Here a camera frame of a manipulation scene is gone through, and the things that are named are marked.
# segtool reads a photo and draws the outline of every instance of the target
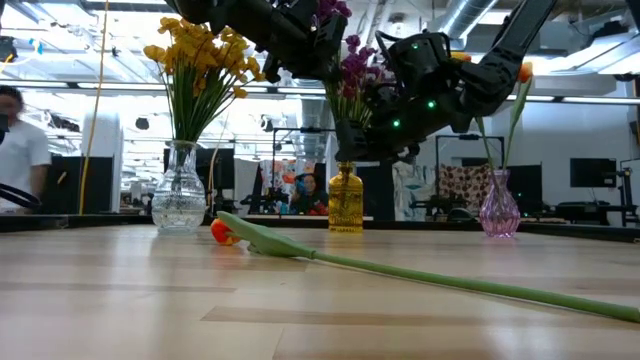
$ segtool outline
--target clear glass vase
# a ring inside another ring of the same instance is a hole
[[[163,233],[194,233],[205,209],[204,185],[196,173],[196,144],[172,141],[167,172],[151,203],[153,222]]]
[[[329,231],[362,232],[362,180],[351,162],[338,163],[338,175],[329,181]]]
[[[507,189],[509,170],[495,170],[489,176],[489,193],[480,207],[480,223],[489,237],[513,237],[520,224],[518,204]]]

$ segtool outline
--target wooden table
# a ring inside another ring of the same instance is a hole
[[[278,231],[332,254],[640,306],[640,247]],[[217,246],[207,228],[0,234],[0,359],[640,359],[640,324]]]

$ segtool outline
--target ceiling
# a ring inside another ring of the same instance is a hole
[[[101,26],[105,17],[102,0],[7,0],[8,6],[2,18],[2,35],[13,36],[18,49],[17,64],[4,68],[1,80],[52,81],[80,84],[95,83],[99,78]],[[375,30],[382,30],[398,37],[417,33],[425,27],[431,28],[446,12],[448,5],[458,0],[349,0],[353,17],[349,21],[345,36],[359,34],[372,45]],[[466,39],[467,48],[475,57],[480,57],[499,28],[504,17],[518,1],[500,0],[479,21]],[[566,48],[566,54],[558,59],[546,56],[545,66],[536,66],[549,73],[557,71],[565,74],[576,71],[575,64],[566,60],[570,54],[578,53],[587,42],[580,34],[597,30],[597,25],[609,20],[608,14],[623,14],[624,0],[562,0],[552,15],[553,21],[545,24],[536,47],[544,49]],[[176,17],[162,0],[113,0],[107,15],[107,38],[104,61],[104,81],[108,83],[159,84],[156,65],[146,59],[142,49],[146,45],[166,46],[169,38],[157,32],[162,17]],[[637,27],[630,30],[631,41],[637,36]],[[34,49],[40,43],[40,49]],[[640,52],[635,53],[640,61]],[[255,54],[262,61],[263,54]],[[633,56],[626,56],[630,63]],[[277,86],[318,86],[317,83],[296,82],[287,72],[282,72],[282,81]],[[125,178],[152,179],[162,172],[158,159],[164,140],[171,136],[166,98],[158,91],[148,91],[146,85],[128,91],[106,91],[105,96],[117,100],[121,121],[125,128],[125,165],[131,165],[131,172]],[[29,105],[25,114],[30,121],[46,128],[52,149],[71,154],[77,151],[79,134],[47,125],[55,114],[80,125],[87,112],[91,111],[94,91],[72,86],[64,91],[52,88],[31,87],[26,91]],[[148,130],[135,127],[136,119],[149,120]],[[215,139],[236,139],[238,154],[247,158],[266,158],[272,151],[272,134],[261,127],[262,119],[270,119],[274,126],[331,127],[331,116],[322,98],[313,95],[252,94],[250,99],[238,100],[229,110],[216,119],[203,134],[205,146],[215,146]],[[325,135],[302,135],[293,132],[278,132],[278,140],[283,141],[282,157],[319,157],[324,154]],[[53,139],[65,135],[66,139]],[[151,169],[136,173],[143,166]]]

